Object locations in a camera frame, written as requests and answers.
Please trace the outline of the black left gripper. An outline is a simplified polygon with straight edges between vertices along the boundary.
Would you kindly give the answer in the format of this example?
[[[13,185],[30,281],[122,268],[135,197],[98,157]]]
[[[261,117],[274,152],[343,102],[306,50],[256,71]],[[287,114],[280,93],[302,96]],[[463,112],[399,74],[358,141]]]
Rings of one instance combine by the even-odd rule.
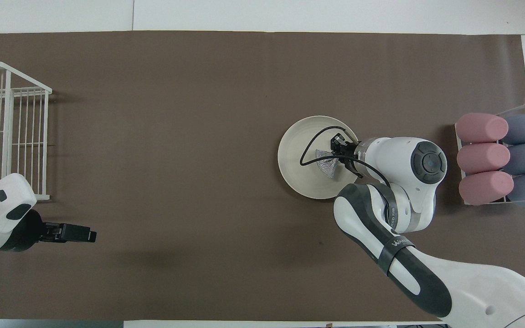
[[[46,224],[40,214],[31,209],[21,218],[19,224],[12,230],[8,240],[0,247],[0,251],[22,252],[31,248],[47,233]],[[49,224],[49,241],[55,243],[89,242],[95,243],[97,233],[87,226],[66,223]]]

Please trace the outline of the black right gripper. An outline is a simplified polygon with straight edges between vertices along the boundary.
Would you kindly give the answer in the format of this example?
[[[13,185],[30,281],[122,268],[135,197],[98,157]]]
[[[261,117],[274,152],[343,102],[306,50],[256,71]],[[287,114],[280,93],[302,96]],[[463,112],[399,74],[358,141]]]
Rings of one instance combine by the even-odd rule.
[[[330,140],[330,149],[333,155],[341,155],[340,162],[344,164],[345,168],[359,179],[363,178],[363,174],[358,172],[355,163],[358,160],[356,154],[357,143],[348,142],[341,133],[337,133]]]

